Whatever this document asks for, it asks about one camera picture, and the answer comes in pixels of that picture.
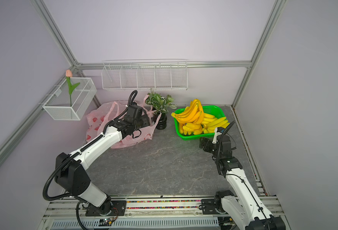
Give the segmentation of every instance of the pink tulip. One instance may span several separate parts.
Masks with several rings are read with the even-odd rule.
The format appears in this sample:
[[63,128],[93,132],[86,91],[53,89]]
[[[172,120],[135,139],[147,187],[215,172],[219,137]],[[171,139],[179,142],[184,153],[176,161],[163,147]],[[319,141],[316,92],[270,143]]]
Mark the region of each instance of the pink tulip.
[[72,71],[66,70],[66,77],[73,77]]

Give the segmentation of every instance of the black pot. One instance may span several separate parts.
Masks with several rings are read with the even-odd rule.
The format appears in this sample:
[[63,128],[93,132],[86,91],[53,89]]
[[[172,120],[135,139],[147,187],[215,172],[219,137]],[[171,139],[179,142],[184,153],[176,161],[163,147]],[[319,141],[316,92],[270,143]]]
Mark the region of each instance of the black pot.
[[[156,120],[158,119],[159,114],[160,114],[160,112],[158,114],[154,114],[153,115],[153,121],[154,122],[156,122]],[[158,130],[165,129],[167,127],[167,119],[168,119],[167,114],[166,113],[162,113],[161,117],[160,117],[160,119],[158,121],[158,124],[157,124],[156,128]]]

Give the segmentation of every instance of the wire shelf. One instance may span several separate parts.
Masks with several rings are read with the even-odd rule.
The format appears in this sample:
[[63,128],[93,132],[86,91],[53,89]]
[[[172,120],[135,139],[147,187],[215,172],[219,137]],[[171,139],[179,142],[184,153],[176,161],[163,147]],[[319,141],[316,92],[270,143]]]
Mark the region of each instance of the wire shelf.
[[43,105],[45,111],[54,120],[81,120],[95,96],[96,87],[91,78],[72,77],[70,80],[72,84],[80,83],[72,92],[72,106],[70,106],[67,80],[59,85]]
[[104,63],[101,72],[105,90],[186,90],[187,62]]

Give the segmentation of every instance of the pink plastic bag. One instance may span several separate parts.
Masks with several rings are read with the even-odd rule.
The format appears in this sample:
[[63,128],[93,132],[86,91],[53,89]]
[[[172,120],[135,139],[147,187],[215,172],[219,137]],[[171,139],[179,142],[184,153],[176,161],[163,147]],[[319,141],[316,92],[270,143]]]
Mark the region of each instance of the pink plastic bag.
[[[148,95],[145,96],[143,102],[137,105],[143,107],[144,102],[148,98]],[[87,142],[93,140],[98,134],[102,132],[104,129],[104,126],[106,123],[117,117],[121,112],[123,112],[126,109],[128,101],[116,101],[116,102],[108,102],[105,104],[102,104],[98,109],[92,111],[91,113],[87,114],[87,122],[89,123],[90,127],[87,130]],[[111,146],[113,149],[119,149],[124,148],[128,146],[135,145],[143,140],[152,139],[153,138],[153,132],[155,131],[156,125],[159,122],[159,119],[161,117],[161,114],[159,114],[157,118],[157,122],[153,123],[151,122],[151,118],[153,117],[153,113],[156,111],[153,111],[153,107],[151,106],[150,111],[144,108],[146,110],[147,115],[149,117],[150,126],[140,128],[141,135],[139,135],[139,131],[134,131],[133,135],[138,136],[137,138],[132,138],[132,136],[126,136],[123,140],[121,140],[118,143],[115,143]]]

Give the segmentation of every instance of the table surface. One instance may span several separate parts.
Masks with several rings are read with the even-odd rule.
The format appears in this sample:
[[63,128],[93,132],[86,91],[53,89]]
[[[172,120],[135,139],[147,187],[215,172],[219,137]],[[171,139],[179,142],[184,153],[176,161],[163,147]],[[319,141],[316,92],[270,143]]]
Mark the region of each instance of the table surface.
[[[220,107],[229,121],[231,108]],[[152,140],[122,149],[108,149],[89,167],[91,181],[108,195],[198,195],[234,190],[218,175],[212,154],[199,148],[199,140],[182,140],[169,115],[167,128],[155,130]],[[233,150],[252,187],[259,194],[249,159],[236,125],[228,132]]]

